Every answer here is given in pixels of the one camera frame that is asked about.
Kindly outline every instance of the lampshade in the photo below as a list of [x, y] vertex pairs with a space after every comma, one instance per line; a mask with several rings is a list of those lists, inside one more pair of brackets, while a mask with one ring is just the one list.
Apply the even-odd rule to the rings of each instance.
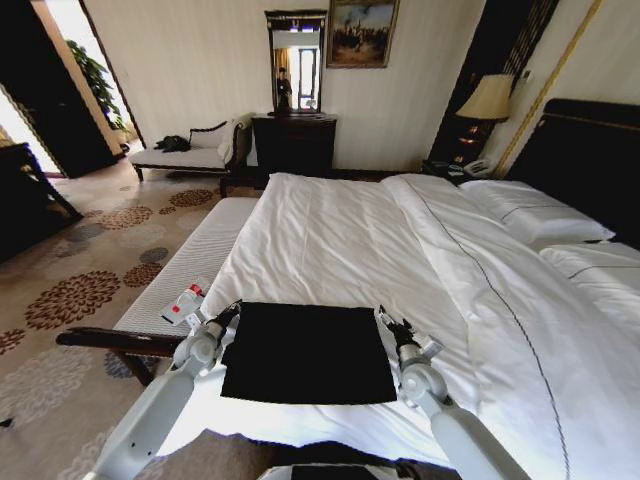
[[509, 95], [513, 75], [485, 75], [456, 115], [481, 120], [509, 118]]

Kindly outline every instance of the black headboard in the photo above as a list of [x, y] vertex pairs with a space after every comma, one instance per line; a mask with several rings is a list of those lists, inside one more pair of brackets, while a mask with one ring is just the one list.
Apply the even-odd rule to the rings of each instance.
[[640, 105], [553, 99], [507, 174], [640, 249]]

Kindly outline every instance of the white pillow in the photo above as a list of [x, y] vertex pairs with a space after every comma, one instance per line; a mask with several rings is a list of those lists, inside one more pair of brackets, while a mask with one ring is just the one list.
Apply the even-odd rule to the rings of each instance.
[[224, 127], [216, 128], [210, 132], [191, 132], [189, 145], [197, 148], [218, 148], [224, 138]]
[[610, 319], [640, 337], [640, 252], [622, 243], [554, 245], [540, 255]]
[[225, 123], [222, 130], [222, 142], [218, 147], [218, 155], [222, 157], [225, 165], [231, 161], [231, 157], [233, 156], [233, 132], [236, 129], [236, 121], [229, 120]]
[[532, 248], [607, 240], [614, 232], [555, 198], [522, 182], [475, 180], [460, 185], [467, 198], [502, 222]]

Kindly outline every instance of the mirror frame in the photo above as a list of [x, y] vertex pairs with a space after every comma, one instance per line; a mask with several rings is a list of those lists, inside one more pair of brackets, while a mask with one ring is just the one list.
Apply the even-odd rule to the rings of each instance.
[[[327, 25], [326, 10], [268, 10], [264, 12], [267, 17], [267, 30], [269, 31], [269, 58], [271, 64], [271, 98], [273, 101], [273, 114], [278, 116], [289, 115], [317, 115], [322, 113], [322, 71], [325, 64], [324, 35]], [[275, 55], [273, 53], [273, 22], [287, 20], [320, 20], [320, 50], [319, 71], [318, 71], [318, 106], [314, 110], [291, 110], [290, 112], [278, 112], [278, 93], [276, 91], [276, 74], [274, 70]]]

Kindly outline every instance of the black cloth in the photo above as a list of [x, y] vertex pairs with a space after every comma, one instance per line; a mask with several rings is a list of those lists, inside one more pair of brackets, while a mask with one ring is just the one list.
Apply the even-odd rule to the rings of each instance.
[[189, 141], [178, 135], [172, 135], [164, 137], [162, 140], [156, 142], [154, 150], [162, 150], [162, 153], [167, 152], [187, 152], [191, 150]]
[[269, 403], [396, 400], [371, 308], [243, 303], [222, 396]]

